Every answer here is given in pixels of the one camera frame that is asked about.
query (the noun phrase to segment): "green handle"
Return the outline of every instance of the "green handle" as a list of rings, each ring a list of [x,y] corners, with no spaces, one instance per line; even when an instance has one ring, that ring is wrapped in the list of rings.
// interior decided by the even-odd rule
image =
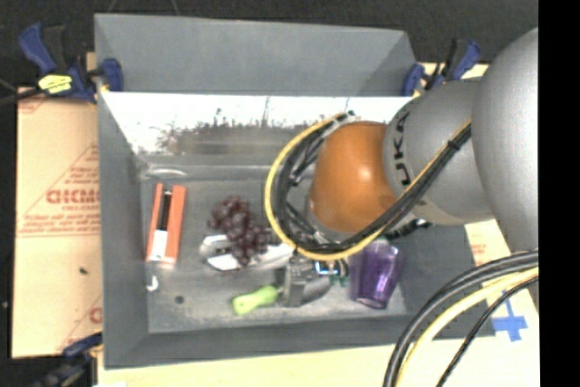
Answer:
[[[232,305],[238,315],[251,312],[262,305],[271,305],[278,299],[278,291],[273,285],[260,287],[251,294],[240,295],[234,298]]]

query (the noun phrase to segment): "gray box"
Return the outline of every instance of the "gray box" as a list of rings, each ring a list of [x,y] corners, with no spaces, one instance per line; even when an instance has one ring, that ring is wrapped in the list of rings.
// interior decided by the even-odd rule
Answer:
[[[98,15],[95,29],[98,60],[114,56],[121,62],[127,91],[399,95],[413,63],[404,33],[372,28]],[[341,49],[348,57],[334,55],[334,47],[346,36],[356,38]],[[329,63],[306,66],[316,55],[329,57]],[[295,79],[285,79],[288,75]],[[272,307],[239,319],[226,310],[228,298],[238,289],[242,294],[267,284],[270,276],[240,275],[222,280],[216,290],[212,282],[217,279],[203,275],[207,270],[196,249],[208,209],[232,189],[246,192],[254,206],[260,205],[268,162],[277,147],[250,147],[240,157],[230,144],[230,149],[203,157],[160,161],[135,150],[103,98],[99,132],[108,368],[394,343],[440,286],[473,266],[464,228],[434,227],[396,244],[406,260],[386,311],[349,302],[346,289],[337,288],[324,300],[293,312]],[[151,294],[146,290],[151,269],[144,263],[144,251],[158,179],[150,169],[169,164],[187,173],[179,183],[188,187],[188,221],[178,265],[158,272],[159,292]],[[443,336],[463,336],[476,317],[477,312],[470,312]]]

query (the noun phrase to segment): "blue clamp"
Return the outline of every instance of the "blue clamp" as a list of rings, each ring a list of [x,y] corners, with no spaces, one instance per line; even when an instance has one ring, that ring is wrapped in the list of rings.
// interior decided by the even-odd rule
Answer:
[[[111,91],[123,90],[121,65],[114,58],[106,59],[96,70],[86,71],[81,60],[67,63],[63,54],[63,26],[43,29],[42,23],[26,28],[18,44],[28,60],[40,70],[39,88],[52,97],[69,97],[96,103],[93,76],[106,78]]]
[[[451,43],[449,55],[445,61],[443,70],[438,70],[427,80],[425,89],[435,89],[444,82],[458,81],[461,77],[473,68],[481,57],[481,49],[471,40],[455,39]]]
[[[415,90],[420,90],[421,79],[425,80],[425,91],[435,89],[444,82],[458,81],[478,63],[479,58],[481,58],[481,49],[474,41],[455,39],[451,43],[449,55],[442,70],[439,64],[435,72],[427,76],[425,68],[418,63],[409,69],[403,82],[401,95],[411,97]]]
[[[412,97],[415,89],[419,88],[421,79],[425,77],[425,67],[422,64],[415,63],[407,72],[402,85],[401,96]]]

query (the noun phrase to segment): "blue tape mark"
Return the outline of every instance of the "blue tape mark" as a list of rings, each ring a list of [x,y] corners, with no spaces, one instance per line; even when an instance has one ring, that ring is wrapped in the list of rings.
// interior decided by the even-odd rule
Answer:
[[[501,316],[498,318],[491,318],[491,323],[496,332],[507,331],[509,335],[510,342],[515,342],[522,340],[522,336],[519,334],[521,329],[527,329],[527,323],[524,316],[515,316],[514,310],[511,307],[509,299],[506,300],[507,316]]]

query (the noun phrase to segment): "cardboard sheet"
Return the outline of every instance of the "cardboard sheet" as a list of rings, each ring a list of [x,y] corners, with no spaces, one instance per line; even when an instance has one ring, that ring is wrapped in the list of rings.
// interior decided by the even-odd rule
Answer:
[[[58,354],[102,328],[96,107],[19,103],[12,356]]]

